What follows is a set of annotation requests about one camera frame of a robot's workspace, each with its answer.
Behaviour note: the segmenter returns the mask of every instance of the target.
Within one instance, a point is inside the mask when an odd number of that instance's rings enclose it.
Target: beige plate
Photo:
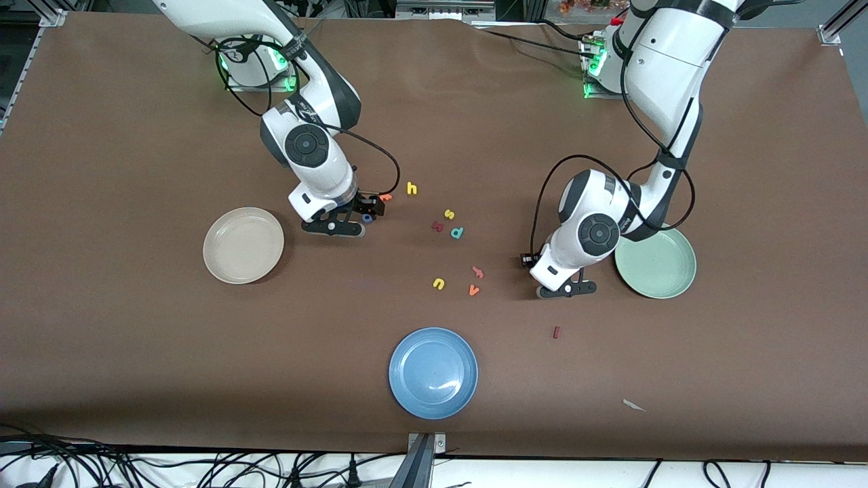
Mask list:
[[[208,229],[202,256],[215,278],[233,285],[262,278],[283,254],[283,228],[261,208],[236,208]]]

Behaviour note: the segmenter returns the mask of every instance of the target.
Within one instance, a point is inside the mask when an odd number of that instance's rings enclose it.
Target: plate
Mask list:
[[[455,415],[477,389],[473,350],[460,335],[440,327],[419,329],[395,348],[389,384],[398,403],[428,420]]]
[[[208,229],[202,257],[215,278],[252,283],[274,268],[283,254],[283,228],[274,215],[245,207],[224,214]]]
[[[694,282],[696,254],[684,234],[669,229],[639,242],[621,238],[615,266],[637,293],[667,299],[686,292]]]

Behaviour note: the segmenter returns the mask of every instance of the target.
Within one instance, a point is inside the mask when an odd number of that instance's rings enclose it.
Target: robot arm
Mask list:
[[[548,238],[530,271],[545,288],[538,294],[572,296],[571,289],[579,283],[568,282],[570,277],[605,259],[621,236],[641,241],[663,225],[702,122],[702,79],[732,27],[720,20],[732,22],[742,2],[706,0],[697,3],[700,11],[690,11],[677,7],[678,2],[635,0],[625,23],[602,33],[606,49],[599,70],[591,69],[589,76],[603,92],[620,98],[623,75],[624,88],[660,129],[667,151],[658,151],[645,184],[628,182],[632,201],[612,175],[593,169],[567,184],[558,205],[561,226]]]
[[[284,58],[309,82],[269,109],[260,124],[268,151],[299,177],[289,201],[302,228],[315,234],[359,237],[365,227],[350,222],[353,212],[364,221],[382,215],[377,197],[358,192],[356,176],[334,141],[339,129],[356,125],[361,113],[358,93],[310,43],[307,35],[273,0],[154,0],[179,29],[192,36],[269,36],[283,46]]]

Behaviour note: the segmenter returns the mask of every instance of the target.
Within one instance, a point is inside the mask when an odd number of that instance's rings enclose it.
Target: brown table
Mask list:
[[[626,174],[654,154],[622,104],[582,99],[574,56],[458,22],[326,21],[313,40],[362,97],[358,132],[419,188],[361,240],[302,233],[259,121],[162,16],[70,14],[46,33],[0,138],[3,419],[138,444],[383,452],[442,431],[469,454],[865,459],[868,131],[837,49],[810,30],[724,43],[690,164],[690,290],[642,298],[606,260],[597,293],[536,300],[517,257],[552,164],[587,153]],[[339,142],[364,188],[391,184],[382,155]],[[539,240],[586,167],[556,174]],[[231,286],[201,244],[244,206],[284,222],[286,251]],[[446,208],[460,241],[430,229]],[[480,365],[439,422],[386,378],[426,326]]]

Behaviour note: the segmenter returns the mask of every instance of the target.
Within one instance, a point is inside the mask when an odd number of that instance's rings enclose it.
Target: white paper scrap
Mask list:
[[[624,399],[624,405],[632,408],[633,410],[642,410],[643,412],[648,413],[648,410],[645,410],[644,408],[638,406],[637,404],[631,402],[628,399]]]

